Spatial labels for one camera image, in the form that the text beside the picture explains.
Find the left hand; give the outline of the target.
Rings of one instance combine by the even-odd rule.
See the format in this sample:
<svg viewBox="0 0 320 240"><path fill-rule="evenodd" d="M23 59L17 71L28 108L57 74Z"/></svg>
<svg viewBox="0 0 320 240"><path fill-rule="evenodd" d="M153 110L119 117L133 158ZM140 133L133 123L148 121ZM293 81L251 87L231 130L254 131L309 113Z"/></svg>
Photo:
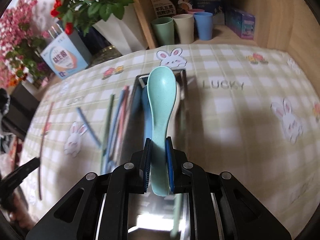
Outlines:
<svg viewBox="0 0 320 240"><path fill-rule="evenodd" d="M17 222L20 228L31 230L36 224L18 194L13 193L2 205L8 211L10 220Z"/></svg>

